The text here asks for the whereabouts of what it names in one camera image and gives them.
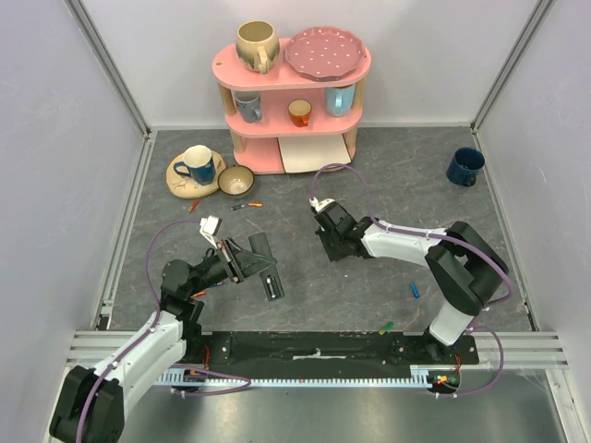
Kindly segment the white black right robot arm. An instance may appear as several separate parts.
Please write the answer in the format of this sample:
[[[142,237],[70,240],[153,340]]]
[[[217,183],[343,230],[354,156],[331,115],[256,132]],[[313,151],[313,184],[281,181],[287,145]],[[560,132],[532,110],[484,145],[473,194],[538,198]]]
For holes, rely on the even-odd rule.
[[[309,203],[329,260],[392,258],[431,271],[444,297],[422,342],[424,355],[433,363],[455,354],[458,339],[503,283],[514,290],[505,262],[465,222],[448,229],[409,228],[370,217],[356,221],[331,198],[312,198]]]

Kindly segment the aluminium frame rail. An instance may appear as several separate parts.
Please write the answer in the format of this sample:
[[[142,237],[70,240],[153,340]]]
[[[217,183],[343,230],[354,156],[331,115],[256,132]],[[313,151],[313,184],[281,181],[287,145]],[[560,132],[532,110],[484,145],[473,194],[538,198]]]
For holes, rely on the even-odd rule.
[[[66,356],[66,367],[89,366],[117,351],[134,331],[77,331]],[[499,362],[499,346],[488,331],[472,333],[480,358],[479,367],[492,369]],[[564,369],[568,362],[555,332],[498,332],[505,369]]]

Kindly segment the white flat board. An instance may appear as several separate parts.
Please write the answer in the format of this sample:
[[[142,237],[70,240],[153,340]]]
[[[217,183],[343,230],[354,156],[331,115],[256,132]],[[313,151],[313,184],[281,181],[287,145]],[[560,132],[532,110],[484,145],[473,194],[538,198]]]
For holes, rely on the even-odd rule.
[[[348,164],[352,160],[341,134],[279,137],[278,143],[288,174],[316,172],[327,164]]]

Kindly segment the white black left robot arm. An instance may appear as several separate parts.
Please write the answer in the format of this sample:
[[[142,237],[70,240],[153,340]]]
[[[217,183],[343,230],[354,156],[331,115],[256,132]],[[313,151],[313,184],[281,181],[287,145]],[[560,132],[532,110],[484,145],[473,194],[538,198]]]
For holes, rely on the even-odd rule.
[[[121,348],[98,364],[76,365],[67,373],[49,434],[62,442],[116,442],[129,412],[172,365],[195,362],[204,348],[198,292],[229,280],[277,275],[265,233],[248,238],[244,249],[231,238],[218,241],[197,265],[168,262],[157,306],[147,322]]]

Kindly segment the dark blue cup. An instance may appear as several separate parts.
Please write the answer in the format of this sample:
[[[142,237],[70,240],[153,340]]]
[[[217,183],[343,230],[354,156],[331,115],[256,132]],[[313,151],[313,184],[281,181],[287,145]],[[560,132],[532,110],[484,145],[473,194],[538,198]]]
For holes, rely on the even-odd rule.
[[[476,149],[464,147],[452,156],[446,176],[458,186],[473,186],[481,169],[485,166],[483,154]]]

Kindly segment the pink dotted plate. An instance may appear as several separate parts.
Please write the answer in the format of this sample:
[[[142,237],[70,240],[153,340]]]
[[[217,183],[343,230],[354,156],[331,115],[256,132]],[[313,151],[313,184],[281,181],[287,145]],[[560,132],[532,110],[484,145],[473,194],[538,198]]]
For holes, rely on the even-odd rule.
[[[300,77],[314,81],[345,78],[366,57],[364,43],[353,32],[329,26],[302,30],[284,48],[286,63]]]

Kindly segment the light blue mug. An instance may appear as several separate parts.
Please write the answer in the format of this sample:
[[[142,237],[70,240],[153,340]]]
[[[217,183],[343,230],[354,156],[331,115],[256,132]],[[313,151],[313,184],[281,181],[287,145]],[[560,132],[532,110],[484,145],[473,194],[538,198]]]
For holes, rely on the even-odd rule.
[[[328,114],[333,117],[347,115],[352,107],[355,89],[355,84],[343,87],[326,88],[324,90],[325,106]]]

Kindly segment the red battery near coaster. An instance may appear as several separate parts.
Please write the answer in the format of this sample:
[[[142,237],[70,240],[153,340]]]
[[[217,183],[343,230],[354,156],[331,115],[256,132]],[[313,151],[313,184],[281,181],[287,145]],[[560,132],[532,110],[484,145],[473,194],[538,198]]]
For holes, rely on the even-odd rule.
[[[193,203],[192,203],[192,204],[189,206],[189,208],[188,208],[188,211],[189,211],[189,212],[192,212],[192,211],[193,211],[193,210],[194,210],[194,209],[195,209],[195,208],[198,206],[198,204],[199,204],[199,201],[198,201],[198,200],[195,200],[195,201],[194,201],[194,202],[193,202]]]

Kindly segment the black remote control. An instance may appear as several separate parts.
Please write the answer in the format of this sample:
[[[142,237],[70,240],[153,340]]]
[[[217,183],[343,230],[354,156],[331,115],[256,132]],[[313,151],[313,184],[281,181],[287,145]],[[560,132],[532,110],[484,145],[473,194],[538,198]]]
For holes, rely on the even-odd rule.
[[[256,233],[248,238],[251,251],[257,257],[263,270],[259,276],[269,301],[278,301],[284,297],[283,286],[277,270],[277,260],[271,252],[271,247],[265,233]]]

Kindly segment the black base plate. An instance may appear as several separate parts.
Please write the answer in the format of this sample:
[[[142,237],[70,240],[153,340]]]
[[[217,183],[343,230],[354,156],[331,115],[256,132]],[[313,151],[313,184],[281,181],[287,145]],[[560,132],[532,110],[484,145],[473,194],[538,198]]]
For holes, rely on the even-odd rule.
[[[188,342],[185,364],[251,379],[407,378],[412,365],[477,365],[476,341],[449,347],[402,332],[203,332]]]

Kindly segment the pink three-tier shelf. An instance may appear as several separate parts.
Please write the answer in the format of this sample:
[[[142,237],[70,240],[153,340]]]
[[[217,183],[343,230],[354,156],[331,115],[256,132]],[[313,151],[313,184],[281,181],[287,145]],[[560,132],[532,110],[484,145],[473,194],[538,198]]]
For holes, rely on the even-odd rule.
[[[363,101],[371,56],[350,76],[332,82],[315,82],[300,77],[280,55],[278,63],[266,75],[246,69],[230,44],[217,53],[212,71],[220,90],[226,124],[234,144],[237,163],[256,174],[285,174],[279,150],[279,137],[306,137],[341,134],[352,160],[356,154],[356,135],[363,113]],[[325,106],[326,88],[356,85],[352,107],[347,115],[333,117]],[[235,104],[236,91],[258,91],[262,118],[247,123]],[[290,120],[288,105],[304,99],[311,103],[312,113],[306,127],[296,127]]]

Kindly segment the navy white mug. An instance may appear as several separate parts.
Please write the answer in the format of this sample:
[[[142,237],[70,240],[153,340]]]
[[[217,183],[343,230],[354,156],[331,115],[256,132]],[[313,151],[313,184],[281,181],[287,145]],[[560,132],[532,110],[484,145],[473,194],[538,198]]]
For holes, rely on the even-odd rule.
[[[210,185],[215,177],[212,151],[204,145],[188,148],[180,162],[173,166],[174,171],[185,178],[194,180],[201,186]]]

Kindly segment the grey blue mug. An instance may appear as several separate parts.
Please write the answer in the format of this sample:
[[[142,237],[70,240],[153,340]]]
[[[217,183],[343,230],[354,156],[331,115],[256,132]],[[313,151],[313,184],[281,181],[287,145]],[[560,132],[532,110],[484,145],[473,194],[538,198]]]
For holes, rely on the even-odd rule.
[[[243,119],[249,123],[257,123],[262,118],[260,109],[260,93],[258,91],[236,91],[235,104]]]

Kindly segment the beige round coaster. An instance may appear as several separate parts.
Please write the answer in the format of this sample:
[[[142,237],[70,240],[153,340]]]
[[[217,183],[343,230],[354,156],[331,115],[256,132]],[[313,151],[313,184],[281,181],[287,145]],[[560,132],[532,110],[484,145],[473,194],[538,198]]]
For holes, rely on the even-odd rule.
[[[183,154],[177,155],[168,165],[165,180],[169,191],[177,198],[195,199],[211,195],[219,190],[217,180],[220,173],[226,168],[226,162],[217,151],[212,153],[215,166],[215,176],[211,184],[202,186],[191,178],[179,175],[174,170],[174,165],[183,160]]]

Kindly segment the blue battery right side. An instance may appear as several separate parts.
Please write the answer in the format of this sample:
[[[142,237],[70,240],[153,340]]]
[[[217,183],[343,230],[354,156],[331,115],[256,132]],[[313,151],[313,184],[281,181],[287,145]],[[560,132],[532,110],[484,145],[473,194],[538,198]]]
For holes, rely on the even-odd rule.
[[[415,299],[418,299],[420,297],[420,294],[419,294],[419,291],[418,291],[416,285],[413,282],[410,283],[410,288],[411,288],[411,291],[412,291]]]

